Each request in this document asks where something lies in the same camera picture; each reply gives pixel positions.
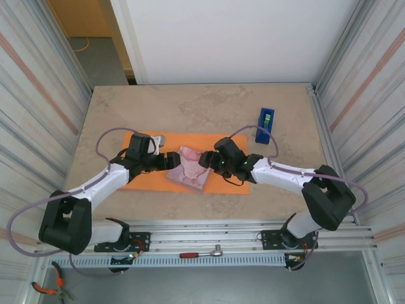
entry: pliers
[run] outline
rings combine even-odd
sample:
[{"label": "pliers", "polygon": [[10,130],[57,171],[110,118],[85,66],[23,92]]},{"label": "pliers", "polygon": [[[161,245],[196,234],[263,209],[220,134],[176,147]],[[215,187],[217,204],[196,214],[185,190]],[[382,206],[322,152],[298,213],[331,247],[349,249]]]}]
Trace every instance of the pliers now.
[{"label": "pliers", "polygon": [[40,287],[36,282],[31,283],[32,287],[39,293],[44,293],[44,294],[50,295],[50,296],[58,296],[59,302],[61,302],[61,304],[65,304],[65,301],[63,300],[63,296],[67,296],[69,299],[74,301],[74,299],[62,288],[63,285],[65,285],[65,281],[62,278],[61,267],[56,262],[52,262],[52,266],[56,270],[57,288],[56,289],[44,289],[44,288]]}]

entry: gray floor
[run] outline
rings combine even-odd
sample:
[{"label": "gray floor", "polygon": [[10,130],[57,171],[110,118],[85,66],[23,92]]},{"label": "gray floor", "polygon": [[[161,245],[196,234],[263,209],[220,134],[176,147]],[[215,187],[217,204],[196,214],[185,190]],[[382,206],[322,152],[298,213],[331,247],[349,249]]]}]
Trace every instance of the gray floor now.
[{"label": "gray floor", "polygon": [[[68,42],[72,49],[81,49],[87,44],[86,38],[70,38]],[[111,38],[89,38],[89,47],[75,54],[92,87],[128,85]]]},{"label": "gray floor", "polygon": [[[54,286],[54,280],[54,271],[48,270],[45,287]],[[315,253],[304,269],[293,273],[283,267],[164,268],[89,279],[66,269],[65,281],[75,299],[66,304],[376,303],[360,252]],[[57,302],[41,295],[39,303]]]}]

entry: doorway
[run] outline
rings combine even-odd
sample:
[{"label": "doorway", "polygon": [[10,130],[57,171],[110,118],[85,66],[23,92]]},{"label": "doorway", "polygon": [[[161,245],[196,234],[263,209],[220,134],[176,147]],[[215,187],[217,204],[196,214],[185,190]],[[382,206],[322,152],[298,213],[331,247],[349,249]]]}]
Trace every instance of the doorway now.
[{"label": "doorway", "polygon": [[135,85],[109,0],[46,0],[92,87]]}]

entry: beige tabletop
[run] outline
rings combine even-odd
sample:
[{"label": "beige tabletop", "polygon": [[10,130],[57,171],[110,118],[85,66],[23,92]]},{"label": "beige tabletop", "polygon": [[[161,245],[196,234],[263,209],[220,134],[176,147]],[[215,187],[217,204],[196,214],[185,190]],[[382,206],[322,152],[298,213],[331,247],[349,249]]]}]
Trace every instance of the beige tabletop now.
[{"label": "beige tabletop", "polygon": [[[304,85],[96,87],[66,189],[81,185],[105,167],[94,146],[107,129],[231,134],[257,123],[261,108],[275,110],[272,134],[280,147],[276,161],[305,168],[325,163]],[[272,145],[254,142],[255,133],[253,129],[243,133],[248,137],[249,153],[274,153]],[[121,150],[123,135],[124,131],[107,135],[101,151],[114,157]],[[249,195],[117,190],[93,216],[120,220],[286,219],[305,207],[304,200],[294,193],[251,184]]]}]

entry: blue container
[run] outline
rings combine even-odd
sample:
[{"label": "blue container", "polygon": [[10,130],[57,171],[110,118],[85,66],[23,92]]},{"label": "blue container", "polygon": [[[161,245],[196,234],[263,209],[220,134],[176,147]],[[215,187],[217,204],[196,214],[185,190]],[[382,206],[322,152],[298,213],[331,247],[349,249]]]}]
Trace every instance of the blue container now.
[{"label": "blue container", "polygon": [[[266,119],[266,115],[270,115],[270,121]],[[271,133],[271,127],[273,126],[274,110],[262,108],[260,111],[258,126],[263,127]],[[261,144],[269,144],[270,136],[264,133],[262,130],[256,131],[256,142]]]}]

